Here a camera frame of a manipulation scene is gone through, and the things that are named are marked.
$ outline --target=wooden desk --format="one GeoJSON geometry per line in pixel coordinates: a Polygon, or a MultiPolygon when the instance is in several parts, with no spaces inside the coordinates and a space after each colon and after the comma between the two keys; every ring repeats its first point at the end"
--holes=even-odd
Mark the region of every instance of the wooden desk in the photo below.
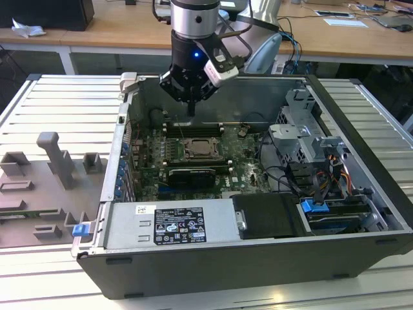
{"type": "MultiPolygon", "coordinates": [[[[46,30],[43,37],[24,39],[9,29],[0,29],[0,44],[7,49],[58,52],[67,74],[75,74],[71,53],[170,55],[170,26],[158,23],[149,3],[125,6],[123,1],[94,0],[95,17],[85,32],[46,30]]],[[[343,6],[293,5],[283,3],[282,16],[315,16],[312,10],[350,12],[343,6]]],[[[413,32],[387,29],[375,21],[360,19],[368,28],[330,26],[323,17],[290,18],[295,38],[303,47],[303,61],[413,65],[413,32]]],[[[288,31],[287,21],[281,26],[288,31]]],[[[283,42],[279,58],[292,52],[283,42]]]]}

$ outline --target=laptop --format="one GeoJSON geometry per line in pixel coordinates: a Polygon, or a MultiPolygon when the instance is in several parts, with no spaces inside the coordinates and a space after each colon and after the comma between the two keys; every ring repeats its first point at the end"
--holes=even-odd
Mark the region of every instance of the laptop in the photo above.
{"type": "Polygon", "coordinates": [[[393,28],[401,25],[410,25],[413,27],[413,19],[408,17],[377,17],[375,20],[384,27],[393,28]]]}

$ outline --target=blue latch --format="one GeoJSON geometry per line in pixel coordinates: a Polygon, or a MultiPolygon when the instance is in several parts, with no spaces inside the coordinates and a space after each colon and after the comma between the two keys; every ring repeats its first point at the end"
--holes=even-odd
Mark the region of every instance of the blue latch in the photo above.
{"type": "Polygon", "coordinates": [[[304,213],[307,212],[328,212],[330,209],[328,208],[328,205],[326,203],[323,203],[322,205],[317,205],[313,202],[313,199],[306,199],[303,202],[301,202],[301,207],[304,210],[304,213]]]}
{"type": "Polygon", "coordinates": [[[90,224],[77,224],[73,227],[73,237],[87,237],[89,236],[90,224]]]}

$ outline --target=slotted metal table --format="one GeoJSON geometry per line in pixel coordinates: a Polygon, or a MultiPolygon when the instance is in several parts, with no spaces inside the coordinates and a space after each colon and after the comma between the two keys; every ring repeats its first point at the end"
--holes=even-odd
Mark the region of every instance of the slotted metal table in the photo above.
{"type": "MultiPolygon", "coordinates": [[[[362,85],[336,79],[321,82],[413,199],[412,137],[362,85]]],[[[0,116],[0,156],[6,151],[24,149],[30,160],[45,159],[35,145],[42,130],[58,131],[60,142],[73,158],[89,147],[94,152],[98,148],[102,156],[108,156],[117,110],[123,100],[118,83],[119,76],[42,76],[38,81],[27,81],[0,116]]],[[[323,115],[321,118],[332,134],[337,134],[328,118],[323,115]]],[[[1,309],[413,307],[413,251],[385,258],[351,279],[112,301],[101,294],[71,257],[70,248],[68,244],[0,249],[1,309]]],[[[196,281],[196,274],[191,280],[196,281]]],[[[174,279],[164,281],[173,283],[174,279]]]]}

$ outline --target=computer case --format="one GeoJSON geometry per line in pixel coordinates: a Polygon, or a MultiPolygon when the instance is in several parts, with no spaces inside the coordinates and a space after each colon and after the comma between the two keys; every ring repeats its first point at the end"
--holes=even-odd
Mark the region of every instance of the computer case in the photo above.
{"type": "Polygon", "coordinates": [[[28,26],[85,31],[95,14],[92,0],[2,0],[0,27],[13,26],[12,19],[28,26]]]}

